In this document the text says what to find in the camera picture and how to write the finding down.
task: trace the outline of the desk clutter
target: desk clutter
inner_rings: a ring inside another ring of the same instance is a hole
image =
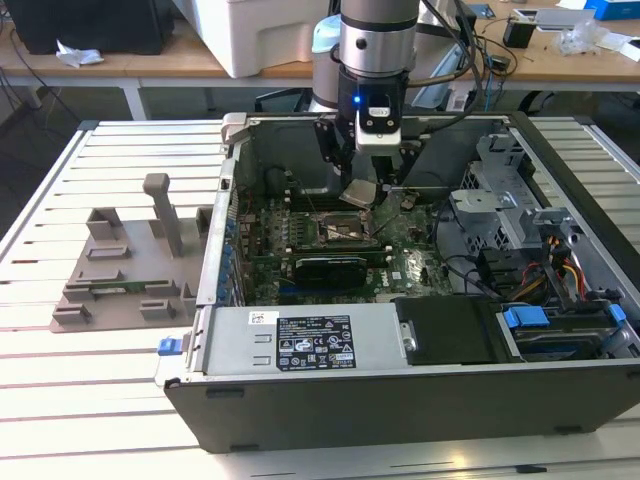
[[[33,55],[58,41],[79,50],[159,55],[173,32],[171,0],[5,0],[20,40]]]

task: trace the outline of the black plastic cover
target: black plastic cover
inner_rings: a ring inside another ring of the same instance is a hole
[[[416,349],[410,365],[469,365],[512,361],[496,312],[483,298],[432,296],[395,300],[398,320],[411,325]]]

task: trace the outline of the side panel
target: side panel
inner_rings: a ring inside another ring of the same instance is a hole
[[[590,432],[640,401],[640,371],[600,367],[178,385],[211,453]]]

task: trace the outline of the wooden desk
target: wooden desk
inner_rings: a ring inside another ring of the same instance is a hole
[[[551,7],[557,0],[532,0],[527,8]],[[490,0],[496,18],[506,18],[518,4]],[[487,25],[478,20],[477,32],[487,38],[502,41],[505,22]],[[602,22],[612,31],[639,35],[640,20]],[[20,61],[9,42],[12,26],[5,26],[0,37],[0,66],[12,85],[38,86],[39,82]],[[555,33],[534,32],[526,50],[513,50],[518,57],[518,69],[509,77],[504,88],[509,90],[574,90],[574,91],[637,91],[640,90],[640,66],[617,52],[603,50],[600,55],[573,55],[563,57],[550,45]],[[186,22],[177,22],[173,37],[162,55],[138,56],[107,54],[105,62],[75,69],[63,65],[53,55],[29,55],[19,47],[25,60],[51,86],[119,87],[129,103],[132,117],[145,120],[148,115],[140,96],[144,87],[310,87],[312,65],[290,63],[267,68],[254,77],[232,79],[200,41]],[[490,45],[491,53],[505,55],[500,48]],[[470,75],[462,77],[453,86],[457,93],[474,88]]]
[[[514,8],[519,5],[490,1],[496,19],[508,18]],[[526,8],[553,7],[556,0],[534,0],[527,3]],[[484,35],[502,43],[502,35],[506,22],[488,25],[489,20],[479,20],[476,31],[480,34],[486,26]],[[601,25],[612,32],[640,36],[640,20],[622,20],[601,22]],[[551,46],[557,33],[534,31],[529,47],[525,50],[512,49],[518,57],[518,69],[509,78],[509,82],[570,82],[570,83],[635,83],[640,84],[640,65],[624,55],[610,50],[602,50],[601,54],[569,55],[563,57]],[[509,56],[499,47],[490,45],[490,53]]]

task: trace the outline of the warning label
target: warning label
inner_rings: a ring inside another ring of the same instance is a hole
[[[283,372],[355,368],[351,319],[339,317],[278,318],[277,367]]]

